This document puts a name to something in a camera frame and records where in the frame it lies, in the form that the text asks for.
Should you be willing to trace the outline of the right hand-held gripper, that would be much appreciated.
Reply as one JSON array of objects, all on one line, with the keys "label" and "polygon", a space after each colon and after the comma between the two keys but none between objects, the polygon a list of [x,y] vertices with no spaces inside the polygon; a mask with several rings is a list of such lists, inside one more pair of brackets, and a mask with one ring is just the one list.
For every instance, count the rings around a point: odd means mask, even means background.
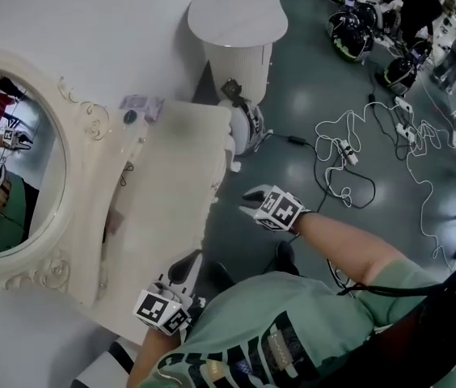
[{"label": "right hand-held gripper", "polygon": [[277,186],[257,186],[243,193],[245,201],[263,201],[259,208],[239,206],[239,210],[271,231],[289,231],[305,211],[301,201]]}]

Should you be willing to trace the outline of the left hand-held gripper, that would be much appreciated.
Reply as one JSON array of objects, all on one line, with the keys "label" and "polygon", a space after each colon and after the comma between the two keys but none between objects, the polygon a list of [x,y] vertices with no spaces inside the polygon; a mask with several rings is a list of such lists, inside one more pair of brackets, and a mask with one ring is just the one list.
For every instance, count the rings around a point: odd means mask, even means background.
[{"label": "left hand-held gripper", "polygon": [[203,252],[195,250],[172,264],[170,271],[141,291],[133,314],[164,335],[186,332],[202,311],[202,297],[195,291],[202,263]]}]

